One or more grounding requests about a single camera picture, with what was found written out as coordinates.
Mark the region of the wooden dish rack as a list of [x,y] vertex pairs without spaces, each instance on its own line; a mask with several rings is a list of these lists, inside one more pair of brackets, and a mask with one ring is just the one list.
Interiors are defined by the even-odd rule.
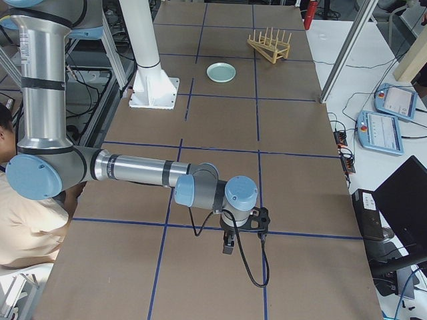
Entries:
[[270,63],[276,64],[280,59],[287,59],[290,54],[292,33],[284,29],[266,27],[248,35],[247,44]]

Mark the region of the black box with label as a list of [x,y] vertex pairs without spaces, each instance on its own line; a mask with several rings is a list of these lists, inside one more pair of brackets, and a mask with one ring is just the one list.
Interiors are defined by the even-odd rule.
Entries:
[[352,194],[352,203],[361,236],[371,241],[383,241],[384,234],[372,192],[357,189]]

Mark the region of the blue teach pendant near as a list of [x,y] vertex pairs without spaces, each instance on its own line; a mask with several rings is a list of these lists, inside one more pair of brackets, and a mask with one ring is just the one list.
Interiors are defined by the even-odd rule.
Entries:
[[393,155],[404,154],[397,117],[383,113],[361,111],[356,123],[358,139],[364,148]]

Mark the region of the light green ceramic plate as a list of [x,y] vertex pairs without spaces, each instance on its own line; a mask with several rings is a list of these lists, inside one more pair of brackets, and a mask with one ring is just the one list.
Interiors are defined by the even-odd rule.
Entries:
[[206,69],[206,74],[216,83],[227,83],[236,76],[236,69],[228,63],[213,63]]

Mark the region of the blue teach pendant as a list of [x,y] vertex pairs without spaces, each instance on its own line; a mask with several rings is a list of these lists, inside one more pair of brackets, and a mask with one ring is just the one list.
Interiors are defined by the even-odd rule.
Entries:
[[405,121],[414,119],[418,94],[403,86],[383,83],[375,92],[374,106]]
[[358,139],[364,148],[393,155],[404,154],[397,117],[383,113],[361,111],[356,123]]

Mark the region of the person in beige shirt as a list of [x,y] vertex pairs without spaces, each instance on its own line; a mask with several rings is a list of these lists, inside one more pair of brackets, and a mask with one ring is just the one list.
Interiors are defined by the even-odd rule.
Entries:
[[30,200],[12,189],[1,168],[1,266],[21,269],[54,262],[84,187],[67,189],[62,203]]

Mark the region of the blue teach pendant far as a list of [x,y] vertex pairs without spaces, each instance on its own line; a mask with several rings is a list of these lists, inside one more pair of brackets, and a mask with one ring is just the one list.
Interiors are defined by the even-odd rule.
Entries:
[[374,106],[405,121],[414,119],[418,94],[403,86],[383,83],[375,92]]

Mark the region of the aluminium frame post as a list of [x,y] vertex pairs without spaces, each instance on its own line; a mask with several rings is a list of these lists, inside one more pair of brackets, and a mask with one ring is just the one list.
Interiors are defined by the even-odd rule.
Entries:
[[357,42],[364,26],[370,19],[375,7],[378,4],[378,0],[365,0],[360,7],[358,14],[352,23],[352,26],[349,30],[349,33],[340,49],[338,57],[332,67],[332,70],[327,78],[327,81],[322,89],[322,93],[320,95],[320,103],[325,103],[332,92],[334,85],[337,83],[340,73],[342,69],[346,65],[348,57]]

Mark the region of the black orange connector block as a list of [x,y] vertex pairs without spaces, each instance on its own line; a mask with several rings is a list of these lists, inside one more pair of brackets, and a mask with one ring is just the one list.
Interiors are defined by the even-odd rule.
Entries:
[[346,157],[346,155],[340,157],[342,168],[344,173],[353,174],[356,172],[354,168],[354,160],[351,157]]
[[338,147],[348,146],[346,138],[347,138],[347,133],[345,130],[334,131],[334,139]]

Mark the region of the black computer monitor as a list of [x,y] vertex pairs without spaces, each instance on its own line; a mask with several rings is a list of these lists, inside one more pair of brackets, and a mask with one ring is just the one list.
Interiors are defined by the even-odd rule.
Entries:
[[377,277],[426,262],[426,168],[410,156],[374,192],[374,200],[385,220],[408,250],[401,258],[371,265]]

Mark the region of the red fire extinguisher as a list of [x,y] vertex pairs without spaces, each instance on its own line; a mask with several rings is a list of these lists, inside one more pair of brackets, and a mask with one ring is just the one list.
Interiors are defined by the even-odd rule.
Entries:
[[308,2],[308,7],[307,7],[306,14],[304,17],[304,29],[305,30],[310,29],[312,20],[314,18],[315,13],[316,13],[317,6],[318,6],[317,0],[311,0]]

